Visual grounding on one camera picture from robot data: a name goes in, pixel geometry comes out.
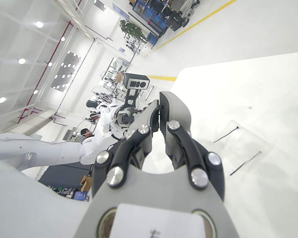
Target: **black cable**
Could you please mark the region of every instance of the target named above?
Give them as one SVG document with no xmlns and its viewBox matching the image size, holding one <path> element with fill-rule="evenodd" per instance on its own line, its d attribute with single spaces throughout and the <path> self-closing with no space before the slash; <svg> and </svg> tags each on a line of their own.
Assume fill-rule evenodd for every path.
<svg viewBox="0 0 298 238">
<path fill-rule="evenodd" d="M 223 137 L 221 137 L 220 139 L 216 140 L 215 142 L 213 142 L 214 144 L 216 142 L 218 142 L 219 140 L 223 139 L 224 137 L 228 136 L 229 134 L 233 133 L 235 130 L 239 129 L 239 127 L 237 126 L 234 130 L 230 131 L 227 135 L 224 135 Z"/>
<path fill-rule="evenodd" d="M 120 140 L 119 138 L 117 138 L 116 136 L 114 136 L 114 134 L 112 133 L 112 138 L 114 138 L 115 140 Z"/>
</svg>

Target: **person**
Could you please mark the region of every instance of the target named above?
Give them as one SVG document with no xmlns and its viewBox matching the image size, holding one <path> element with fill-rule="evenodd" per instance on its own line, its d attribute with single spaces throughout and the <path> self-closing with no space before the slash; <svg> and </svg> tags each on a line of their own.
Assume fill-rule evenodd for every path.
<svg viewBox="0 0 298 238">
<path fill-rule="evenodd" d="M 99 118 L 100 118 L 100 115 L 97 114 L 97 113 L 95 113 L 95 112 L 92 112 L 92 113 L 90 114 L 90 118 L 93 119 L 93 120 L 95 120 L 95 121 L 98 121 Z"/>
<path fill-rule="evenodd" d="M 81 136 L 84 136 L 85 139 L 89 138 L 89 137 L 93 137 L 94 135 L 91 134 L 91 131 L 87 128 L 84 128 L 81 130 Z"/>
</svg>

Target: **humanoid robot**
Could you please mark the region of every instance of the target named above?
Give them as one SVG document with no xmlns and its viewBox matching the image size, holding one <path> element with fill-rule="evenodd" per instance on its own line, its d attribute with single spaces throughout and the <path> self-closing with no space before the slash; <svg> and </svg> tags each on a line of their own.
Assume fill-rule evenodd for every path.
<svg viewBox="0 0 298 238">
<path fill-rule="evenodd" d="M 137 87 L 145 88 L 148 83 L 146 76 L 126 74 L 124 79 L 128 90 L 137 91 Z M 108 142 L 99 151 L 95 151 L 94 139 L 85 147 L 93 137 L 79 148 L 77 143 L 49 145 L 22 137 L 9 140 L 6 135 L 0 136 L 0 237 L 238 238 L 223 204 L 222 161 L 191 137 L 191 115 L 185 104 L 170 92 L 160 92 L 160 100 L 136 113 L 135 119 L 129 115 L 134 110 L 126 108 L 121 108 L 124 113 L 118 111 L 115 118 L 118 124 L 130 122 L 125 138 L 111 146 Z M 159 128 L 175 170 L 154 175 L 141 169 L 151 152 L 153 133 Z M 54 155 L 56 164 L 62 162 L 68 150 L 82 163 L 94 159 L 92 201 L 59 197 L 7 165 L 13 166 L 8 159 L 13 156 L 12 146 L 14 150 L 26 149 L 28 153 L 23 158 L 30 156 L 29 161 L 42 159 L 36 150 L 43 148 L 50 157 Z M 21 165 L 30 167 L 32 163 Z"/>
</svg>

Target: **white wall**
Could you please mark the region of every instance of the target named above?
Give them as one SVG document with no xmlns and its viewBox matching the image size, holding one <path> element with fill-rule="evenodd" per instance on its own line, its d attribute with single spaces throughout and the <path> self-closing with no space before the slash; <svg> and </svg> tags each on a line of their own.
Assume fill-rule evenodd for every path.
<svg viewBox="0 0 298 238">
<path fill-rule="evenodd" d="M 222 156 L 225 206 L 240 236 L 298 237 L 298 53 L 187 68 L 171 91 L 209 151 L 231 120 L 273 148 L 250 172 L 231 177 L 234 148 Z M 247 150 L 249 142 L 242 144 Z"/>
<path fill-rule="evenodd" d="M 112 59 L 113 54 L 106 50 L 94 72 L 94 75 L 86 86 L 85 91 L 81 94 L 80 100 L 78 101 L 78 104 L 75 108 L 75 113 L 84 114 L 89 111 L 89 108 L 86 107 L 86 102 L 87 100 L 90 100 L 91 96 L 93 95 L 92 89 L 96 86 L 99 86 L 99 82 L 101 80 L 100 74 L 107 69 Z"/>
<path fill-rule="evenodd" d="M 117 21 L 119 20 L 119 15 L 110 8 L 102 11 L 94 5 L 94 0 L 89 0 L 82 20 L 89 28 L 107 38 L 112 33 Z"/>
<path fill-rule="evenodd" d="M 66 97 L 62 103 L 61 107 L 63 111 L 71 109 L 72 103 L 78 92 L 81 90 L 81 87 L 88 76 L 90 69 L 92 66 L 98 64 L 95 62 L 95 59 L 97 59 L 97 56 L 103 48 L 103 44 L 93 43 L 93 41 L 87 39 L 81 32 L 78 30 L 75 31 L 71 44 L 69 45 L 69 50 L 81 56 L 81 67 L 76 69 L 77 75 L 75 76 L 71 87 L 68 89 Z M 51 107 L 57 108 L 61 103 L 63 96 L 64 93 L 61 93 L 53 88 L 49 88 L 49 93 L 44 98 L 44 101 L 50 104 Z"/>
</svg>

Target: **potted plant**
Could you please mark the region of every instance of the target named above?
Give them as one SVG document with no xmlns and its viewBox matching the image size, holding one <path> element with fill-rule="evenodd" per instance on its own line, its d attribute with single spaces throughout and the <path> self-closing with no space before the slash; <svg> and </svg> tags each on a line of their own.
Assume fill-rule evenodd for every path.
<svg viewBox="0 0 298 238">
<path fill-rule="evenodd" d="M 140 41 L 145 39 L 141 28 L 138 27 L 137 25 L 135 25 L 127 20 L 121 20 L 119 26 L 120 26 L 121 30 L 124 33 L 126 33 L 127 35 L 132 36 Z"/>
</svg>

